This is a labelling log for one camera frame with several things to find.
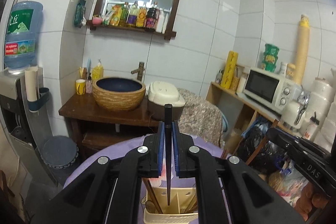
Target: bronze faucet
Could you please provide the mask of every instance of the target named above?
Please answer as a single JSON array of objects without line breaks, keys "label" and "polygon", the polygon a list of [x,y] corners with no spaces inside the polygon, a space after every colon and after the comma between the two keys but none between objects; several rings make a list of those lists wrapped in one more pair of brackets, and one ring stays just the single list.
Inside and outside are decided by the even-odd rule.
[{"label": "bronze faucet", "polygon": [[137,79],[139,81],[142,81],[142,74],[143,74],[143,71],[145,70],[144,66],[145,66],[144,62],[139,62],[139,67],[137,69],[131,71],[131,74],[138,73]]}]

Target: sink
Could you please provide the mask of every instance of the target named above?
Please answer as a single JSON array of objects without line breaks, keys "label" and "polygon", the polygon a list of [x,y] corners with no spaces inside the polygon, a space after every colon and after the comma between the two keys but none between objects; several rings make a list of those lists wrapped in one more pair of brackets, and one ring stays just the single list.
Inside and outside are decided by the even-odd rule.
[{"label": "sink", "polygon": [[106,77],[93,82],[92,93],[97,104],[110,111],[137,108],[146,92],[144,83],[122,77]]}]

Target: purple tablecloth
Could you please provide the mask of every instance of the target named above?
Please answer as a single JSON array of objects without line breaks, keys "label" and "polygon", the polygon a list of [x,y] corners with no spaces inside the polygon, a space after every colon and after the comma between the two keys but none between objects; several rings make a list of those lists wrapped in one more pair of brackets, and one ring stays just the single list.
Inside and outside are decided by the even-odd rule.
[{"label": "purple tablecloth", "polygon": [[[96,154],[92,155],[90,158],[85,160],[66,180],[64,187],[69,185],[76,177],[78,177],[86,168],[88,168],[95,160],[97,160],[101,156],[107,156],[111,160],[120,158],[126,155],[126,153],[136,147],[139,147],[143,144],[145,136],[134,138],[128,141],[124,141],[121,143],[117,143],[114,145],[111,145]],[[213,156],[220,157],[222,155],[222,150],[211,144],[206,143],[202,138],[193,136],[194,144],[209,151]],[[152,182],[152,185],[154,187],[160,186],[160,187],[166,187],[167,183],[164,180],[164,174],[162,174],[163,177],[157,179],[155,182]],[[188,178],[188,179],[179,179],[176,177],[175,173],[175,167],[174,167],[174,160],[172,159],[172,180],[171,180],[171,186],[175,188],[184,188],[184,187],[193,187],[195,184],[194,178]],[[142,183],[141,185],[141,194],[140,194],[140,200],[146,195],[146,187]],[[138,224],[143,224],[143,207],[141,204],[139,204],[139,213],[138,213]],[[198,223],[198,220],[195,219],[194,221],[190,222],[192,224]]]}]

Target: blue water bottle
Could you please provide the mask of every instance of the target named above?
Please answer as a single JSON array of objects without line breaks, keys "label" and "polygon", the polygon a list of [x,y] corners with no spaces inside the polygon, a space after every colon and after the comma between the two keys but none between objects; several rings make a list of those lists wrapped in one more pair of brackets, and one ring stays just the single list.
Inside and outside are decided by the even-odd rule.
[{"label": "blue water bottle", "polygon": [[13,5],[5,38],[4,63],[9,72],[22,71],[35,58],[35,43],[41,27],[43,5],[23,1]]}]

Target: microwave knob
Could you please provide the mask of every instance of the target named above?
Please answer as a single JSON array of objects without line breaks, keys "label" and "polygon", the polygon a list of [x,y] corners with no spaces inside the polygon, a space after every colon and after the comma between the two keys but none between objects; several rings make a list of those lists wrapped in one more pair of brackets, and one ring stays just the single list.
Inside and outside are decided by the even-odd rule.
[{"label": "microwave knob", "polygon": [[280,99],[280,105],[284,106],[286,104],[286,99],[285,98],[281,98]]},{"label": "microwave knob", "polygon": [[288,94],[290,93],[290,89],[289,89],[289,88],[285,88],[285,89],[283,90],[283,93],[284,93],[285,95],[288,95]]}]

